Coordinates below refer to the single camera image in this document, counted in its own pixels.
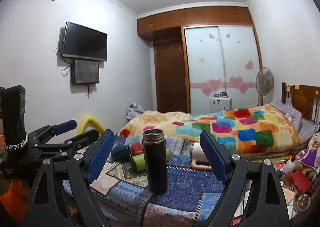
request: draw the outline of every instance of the orange object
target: orange object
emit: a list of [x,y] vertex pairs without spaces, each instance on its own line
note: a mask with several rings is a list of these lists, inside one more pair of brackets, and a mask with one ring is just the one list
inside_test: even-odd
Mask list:
[[3,144],[4,144],[4,134],[0,134],[0,150],[4,151]]
[[0,196],[0,201],[11,217],[19,225],[23,225],[27,208],[27,192],[22,180],[12,179],[8,192]]

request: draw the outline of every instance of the screw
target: screw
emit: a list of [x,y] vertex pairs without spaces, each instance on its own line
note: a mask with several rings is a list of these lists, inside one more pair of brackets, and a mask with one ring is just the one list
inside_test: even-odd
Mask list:
[[231,156],[234,160],[240,160],[241,156],[238,154],[232,154]]
[[50,164],[51,160],[49,158],[46,158],[44,161],[43,161],[43,164],[44,165],[47,165],[47,164]]
[[271,160],[270,159],[265,159],[265,160],[263,160],[264,161],[264,163],[266,164],[266,165],[271,165],[272,164],[272,162],[271,162]]
[[83,155],[81,153],[78,153],[74,156],[75,160],[80,160],[81,158],[83,158]]

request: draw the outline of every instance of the tv screen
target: tv screen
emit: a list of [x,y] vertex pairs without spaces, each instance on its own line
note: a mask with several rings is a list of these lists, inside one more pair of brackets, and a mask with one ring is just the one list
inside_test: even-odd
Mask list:
[[66,23],[63,57],[106,61],[108,35],[82,25]]

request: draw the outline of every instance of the patchwork quilt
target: patchwork quilt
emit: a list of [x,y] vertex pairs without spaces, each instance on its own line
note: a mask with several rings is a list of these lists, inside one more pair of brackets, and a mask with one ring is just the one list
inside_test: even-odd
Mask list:
[[300,145],[298,130],[281,111],[268,104],[200,116],[147,111],[127,123],[119,135],[139,135],[153,128],[194,142],[199,141],[201,131],[210,130],[217,142],[239,154],[281,152]]

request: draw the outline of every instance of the wooden cabinet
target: wooden cabinet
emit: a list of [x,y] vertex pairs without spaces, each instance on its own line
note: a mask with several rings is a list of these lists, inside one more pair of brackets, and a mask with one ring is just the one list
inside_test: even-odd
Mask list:
[[235,24],[251,25],[247,7],[191,7],[147,16],[137,20],[138,35],[150,41],[155,31],[192,25]]
[[206,25],[220,22],[217,7],[193,7],[186,9],[186,25]]
[[138,19],[138,35],[185,25],[185,9],[164,12]]

